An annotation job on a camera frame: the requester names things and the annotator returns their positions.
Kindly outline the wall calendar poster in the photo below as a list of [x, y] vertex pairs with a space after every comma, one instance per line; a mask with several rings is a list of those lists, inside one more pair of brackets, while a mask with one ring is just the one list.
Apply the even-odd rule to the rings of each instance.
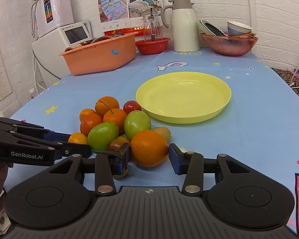
[[162, 0], [98, 0], [103, 32], [142, 28], [145, 16], [160, 17]]

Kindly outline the yellow plastic plate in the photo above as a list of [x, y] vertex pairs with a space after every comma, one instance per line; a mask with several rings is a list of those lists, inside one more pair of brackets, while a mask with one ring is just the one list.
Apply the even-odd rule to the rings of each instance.
[[148, 115], [174, 124], [212, 119], [222, 112], [231, 97], [227, 83], [201, 72], [162, 74], [136, 91], [136, 101]]

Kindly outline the mandarin orange left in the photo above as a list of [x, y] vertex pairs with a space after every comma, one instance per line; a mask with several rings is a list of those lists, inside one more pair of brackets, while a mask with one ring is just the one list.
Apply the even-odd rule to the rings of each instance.
[[90, 113], [83, 117], [80, 124], [80, 132], [88, 136], [89, 132], [97, 125], [103, 122], [102, 117], [96, 113]]

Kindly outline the dark red-green plum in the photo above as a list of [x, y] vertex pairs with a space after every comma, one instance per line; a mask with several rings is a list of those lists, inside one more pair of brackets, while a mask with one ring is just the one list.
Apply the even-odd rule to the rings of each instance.
[[110, 142], [108, 150], [118, 150], [123, 144], [130, 144], [130, 140], [126, 136], [119, 136]]

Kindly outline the large orange fruit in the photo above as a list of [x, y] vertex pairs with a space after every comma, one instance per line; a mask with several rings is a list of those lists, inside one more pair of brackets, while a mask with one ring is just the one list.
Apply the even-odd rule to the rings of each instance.
[[155, 167], [168, 155], [168, 144], [164, 138], [151, 130], [137, 133], [130, 142], [133, 161], [142, 167]]

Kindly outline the orange plastic basket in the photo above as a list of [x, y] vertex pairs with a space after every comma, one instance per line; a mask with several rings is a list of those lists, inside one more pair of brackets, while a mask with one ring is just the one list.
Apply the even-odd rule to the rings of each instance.
[[60, 54], [72, 75], [116, 70], [136, 56], [136, 33], [79, 46]]

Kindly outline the green apple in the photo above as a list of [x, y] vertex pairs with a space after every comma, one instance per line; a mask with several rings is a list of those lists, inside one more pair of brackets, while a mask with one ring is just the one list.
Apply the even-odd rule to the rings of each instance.
[[88, 134], [87, 140], [93, 151], [104, 152], [118, 135], [119, 128], [117, 125], [112, 121], [107, 121], [93, 127]]
[[124, 133], [132, 140], [132, 138], [140, 131], [150, 130], [151, 121], [149, 116], [139, 110], [130, 112], [124, 121]]

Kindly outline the white countertop appliance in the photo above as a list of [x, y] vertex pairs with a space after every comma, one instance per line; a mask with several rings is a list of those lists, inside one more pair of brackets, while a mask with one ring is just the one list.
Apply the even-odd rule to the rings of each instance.
[[92, 38], [90, 21], [85, 20], [58, 27], [32, 44], [34, 59], [47, 87], [70, 74], [61, 54]]

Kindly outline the green apple front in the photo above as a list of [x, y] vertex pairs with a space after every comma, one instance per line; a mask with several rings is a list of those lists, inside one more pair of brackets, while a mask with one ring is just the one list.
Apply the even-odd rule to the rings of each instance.
[[88, 134], [87, 140], [93, 151], [104, 152], [118, 135], [119, 128], [117, 125], [112, 121], [107, 121], [93, 127]]

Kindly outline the small orange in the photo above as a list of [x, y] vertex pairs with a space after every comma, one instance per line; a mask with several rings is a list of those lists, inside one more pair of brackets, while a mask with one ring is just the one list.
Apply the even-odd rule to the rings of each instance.
[[88, 145], [87, 136], [82, 133], [73, 133], [68, 139], [69, 143]]

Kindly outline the green apple back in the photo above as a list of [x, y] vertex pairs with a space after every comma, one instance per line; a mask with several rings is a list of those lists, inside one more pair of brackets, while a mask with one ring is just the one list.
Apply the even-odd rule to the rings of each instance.
[[132, 140], [132, 138], [140, 131], [150, 130], [151, 121], [149, 116], [139, 110], [130, 112], [124, 121], [124, 133]]

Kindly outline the mandarin orange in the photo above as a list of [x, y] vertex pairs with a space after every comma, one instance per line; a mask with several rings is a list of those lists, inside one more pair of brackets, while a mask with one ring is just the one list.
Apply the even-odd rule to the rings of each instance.
[[96, 113], [90, 113], [83, 117], [80, 124], [80, 132], [88, 136], [89, 132], [97, 125], [103, 122], [102, 117]]
[[100, 116], [103, 117], [109, 110], [111, 109], [118, 109], [119, 102], [110, 96], [105, 96], [100, 99], [95, 104], [95, 111]]

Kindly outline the white water purifier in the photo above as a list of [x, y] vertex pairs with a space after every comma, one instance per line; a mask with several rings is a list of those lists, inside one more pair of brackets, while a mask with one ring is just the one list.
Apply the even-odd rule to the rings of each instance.
[[39, 0], [35, 19], [39, 38], [58, 27], [74, 23], [71, 0]]

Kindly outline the white thermos jug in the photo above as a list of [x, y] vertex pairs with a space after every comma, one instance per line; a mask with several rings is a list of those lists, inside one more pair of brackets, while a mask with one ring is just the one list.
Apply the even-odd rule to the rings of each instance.
[[169, 0], [171, 5], [161, 10], [161, 20], [168, 29], [165, 11], [172, 9], [173, 49], [176, 52], [194, 52], [200, 50], [199, 30], [196, 13], [190, 0]]

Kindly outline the brown kiwi fruit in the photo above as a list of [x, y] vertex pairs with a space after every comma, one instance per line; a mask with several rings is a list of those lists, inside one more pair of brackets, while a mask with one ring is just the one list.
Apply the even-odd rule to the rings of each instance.
[[167, 127], [155, 127], [152, 131], [162, 136], [168, 144], [171, 141], [171, 131]]

